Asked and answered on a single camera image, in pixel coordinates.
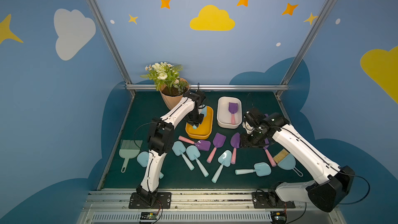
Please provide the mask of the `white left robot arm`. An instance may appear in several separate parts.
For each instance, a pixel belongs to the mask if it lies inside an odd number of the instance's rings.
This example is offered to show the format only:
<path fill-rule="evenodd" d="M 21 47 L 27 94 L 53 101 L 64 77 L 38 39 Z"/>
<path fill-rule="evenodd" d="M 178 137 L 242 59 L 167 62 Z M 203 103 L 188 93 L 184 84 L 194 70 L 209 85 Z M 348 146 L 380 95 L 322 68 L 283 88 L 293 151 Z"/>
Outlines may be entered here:
<path fill-rule="evenodd" d="M 172 110 L 160 118 L 153 118 L 150 123 L 147 136 L 149 160 L 144 178 L 136 189 L 143 206 L 153 207 L 157 202 L 160 172 L 166 155 L 175 143 L 175 128 L 182 120 L 199 127 L 204 120 L 201 108 L 205 99 L 203 91 L 186 91 Z"/>

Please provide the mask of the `yellow plastic storage box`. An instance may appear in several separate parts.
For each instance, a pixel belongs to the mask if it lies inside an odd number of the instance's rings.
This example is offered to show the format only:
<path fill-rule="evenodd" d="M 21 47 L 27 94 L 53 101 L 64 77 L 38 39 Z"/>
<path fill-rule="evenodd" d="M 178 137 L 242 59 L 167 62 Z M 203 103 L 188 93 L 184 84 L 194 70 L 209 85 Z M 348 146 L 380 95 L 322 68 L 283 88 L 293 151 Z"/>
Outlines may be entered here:
<path fill-rule="evenodd" d="M 214 110 L 207 106 L 206 116 L 203 122 L 196 129 L 192 125 L 186 124 L 185 131 L 188 136 L 196 140 L 207 140 L 212 133 Z"/>

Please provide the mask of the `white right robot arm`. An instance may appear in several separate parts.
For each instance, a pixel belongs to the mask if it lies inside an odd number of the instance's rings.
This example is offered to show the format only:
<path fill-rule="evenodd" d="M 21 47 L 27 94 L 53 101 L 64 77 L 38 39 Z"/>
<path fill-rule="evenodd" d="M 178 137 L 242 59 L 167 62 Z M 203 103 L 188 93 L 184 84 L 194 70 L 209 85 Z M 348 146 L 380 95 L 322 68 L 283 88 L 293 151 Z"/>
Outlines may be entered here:
<path fill-rule="evenodd" d="M 312 176 L 301 183 L 280 183 L 269 189 L 271 203 L 308 202 L 324 212 L 331 212 L 349 194 L 355 172 L 340 167 L 303 138 L 281 114 L 269 116 L 257 108 L 243 115 L 245 132 L 240 135 L 241 148 L 263 148 L 265 140 L 275 141 L 293 155 Z"/>

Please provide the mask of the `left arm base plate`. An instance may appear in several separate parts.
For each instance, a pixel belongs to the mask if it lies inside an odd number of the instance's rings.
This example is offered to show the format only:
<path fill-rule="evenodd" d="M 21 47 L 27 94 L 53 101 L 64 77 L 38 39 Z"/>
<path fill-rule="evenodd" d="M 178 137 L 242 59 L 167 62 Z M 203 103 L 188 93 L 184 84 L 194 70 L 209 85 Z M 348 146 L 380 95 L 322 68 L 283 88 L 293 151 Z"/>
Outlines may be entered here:
<path fill-rule="evenodd" d="M 170 209 L 172 194 L 170 192 L 158 192 L 155 194 L 132 193 L 129 200 L 129 209 Z"/>

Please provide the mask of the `white plastic storage box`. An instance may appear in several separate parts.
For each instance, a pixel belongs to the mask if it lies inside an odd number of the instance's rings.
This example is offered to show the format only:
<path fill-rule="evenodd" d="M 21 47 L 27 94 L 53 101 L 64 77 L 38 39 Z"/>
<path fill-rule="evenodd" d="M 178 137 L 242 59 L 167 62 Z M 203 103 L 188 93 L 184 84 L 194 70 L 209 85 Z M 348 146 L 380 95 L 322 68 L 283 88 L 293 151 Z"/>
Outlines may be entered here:
<path fill-rule="evenodd" d="M 235 97 L 220 97 L 217 105 L 218 126 L 225 129 L 237 129 L 242 120 L 241 101 Z"/>

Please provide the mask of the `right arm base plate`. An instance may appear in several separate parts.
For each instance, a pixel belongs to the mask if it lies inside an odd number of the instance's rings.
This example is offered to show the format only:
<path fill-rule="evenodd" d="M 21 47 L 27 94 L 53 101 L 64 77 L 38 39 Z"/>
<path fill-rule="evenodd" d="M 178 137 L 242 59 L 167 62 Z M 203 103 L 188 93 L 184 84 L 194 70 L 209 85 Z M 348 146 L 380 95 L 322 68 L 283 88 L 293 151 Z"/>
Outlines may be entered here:
<path fill-rule="evenodd" d="M 290 209 L 295 208 L 294 202 L 283 202 L 280 199 L 277 199 L 276 196 L 271 195 L 269 196 L 268 192 L 265 191 L 255 191 L 251 193 L 252 202 L 254 208 L 256 209 L 266 209 L 266 208 L 273 208 L 273 209 Z"/>

